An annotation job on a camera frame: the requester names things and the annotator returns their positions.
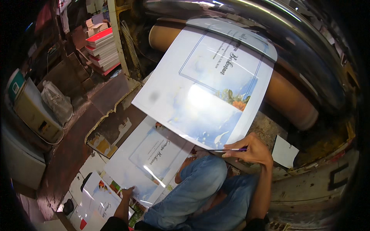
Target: purple pen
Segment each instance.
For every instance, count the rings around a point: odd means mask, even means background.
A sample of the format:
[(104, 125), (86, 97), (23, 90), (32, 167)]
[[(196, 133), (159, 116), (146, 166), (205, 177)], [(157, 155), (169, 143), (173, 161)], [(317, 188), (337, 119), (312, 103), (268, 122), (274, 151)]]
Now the purple pen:
[(214, 152), (227, 152), (227, 151), (236, 151), (236, 152), (245, 152), (247, 149), (246, 148), (233, 148), (233, 149), (221, 149), (221, 150), (210, 150)]

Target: white paper sheet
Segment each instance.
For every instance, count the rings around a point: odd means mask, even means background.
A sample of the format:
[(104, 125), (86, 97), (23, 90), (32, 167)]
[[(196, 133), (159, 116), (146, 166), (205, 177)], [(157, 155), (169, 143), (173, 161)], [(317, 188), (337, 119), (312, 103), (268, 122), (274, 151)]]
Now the white paper sheet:
[(276, 52), (275, 47), (267, 39), (235, 25), (232, 20), (226, 18), (223, 18), (222, 20), (224, 21), (221, 21), (218, 18), (195, 18), (188, 20), (186, 25), (208, 30), (224, 37), (240, 41), (247, 47), (251, 47), (260, 53), (264, 53), (274, 62), (277, 61), (278, 53)]
[(248, 132), (272, 70), (240, 42), (185, 27), (132, 104), (194, 144), (222, 149)]
[(296, 147), (277, 135), (274, 149), (272, 150), (272, 158), (275, 162), (289, 169), (293, 168), (293, 161), (298, 152), (299, 150)]
[(194, 144), (147, 116), (104, 170), (122, 188), (135, 186), (134, 198), (151, 207), (193, 147)]
[(96, 210), (105, 220), (108, 220), (114, 215), (120, 202), (121, 198), (94, 171), (83, 188), (80, 206), (91, 213)]

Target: brown roller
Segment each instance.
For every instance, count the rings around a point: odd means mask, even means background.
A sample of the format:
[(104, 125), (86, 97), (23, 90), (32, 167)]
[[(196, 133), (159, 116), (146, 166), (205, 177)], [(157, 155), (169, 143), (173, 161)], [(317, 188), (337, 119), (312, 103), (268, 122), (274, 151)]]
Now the brown roller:
[[(183, 24), (174, 22), (155, 24), (149, 33), (150, 46), (166, 52), (183, 28)], [(272, 72), (265, 100), (299, 130), (311, 128), (319, 115), (310, 101), (275, 70)]]

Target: blue jeans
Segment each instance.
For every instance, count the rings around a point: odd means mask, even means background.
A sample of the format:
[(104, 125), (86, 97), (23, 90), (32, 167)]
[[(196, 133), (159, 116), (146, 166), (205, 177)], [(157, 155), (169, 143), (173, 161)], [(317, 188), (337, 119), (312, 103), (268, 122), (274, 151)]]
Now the blue jeans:
[[(226, 174), (226, 163), (221, 158), (205, 156), (194, 160), (180, 172), (182, 182), (163, 201), (149, 208), (143, 221), (163, 230), (233, 230), (245, 219), (257, 177), (226, 179)], [(190, 217), (220, 189), (227, 194), (220, 204)]]

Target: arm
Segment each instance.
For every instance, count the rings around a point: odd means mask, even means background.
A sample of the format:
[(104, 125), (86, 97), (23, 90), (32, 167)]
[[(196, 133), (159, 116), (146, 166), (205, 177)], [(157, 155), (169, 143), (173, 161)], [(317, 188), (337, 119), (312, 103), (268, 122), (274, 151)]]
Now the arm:
[(114, 217), (122, 219), (126, 224), (128, 224), (128, 203), (130, 197), (122, 198), (120, 205), (117, 207)]
[(133, 186), (129, 189), (122, 190), (121, 203), (118, 205), (113, 217), (108, 219), (100, 231), (128, 230), (128, 203), (134, 188)]
[(222, 157), (233, 156), (245, 162), (259, 163), (261, 166), (258, 184), (247, 213), (246, 222), (248, 223), (256, 218), (263, 219), (270, 207), (273, 159), (267, 146), (258, 139), (255, 133), (224, 147), (232, 149), (245, 146), (247, 146), (246, 152), (227, 151)]
[(248, 208), (246, 222), (255, 218), (263, 219), (270, 207), (271, 200), (272, 165), (261, 164), (258, 184)]

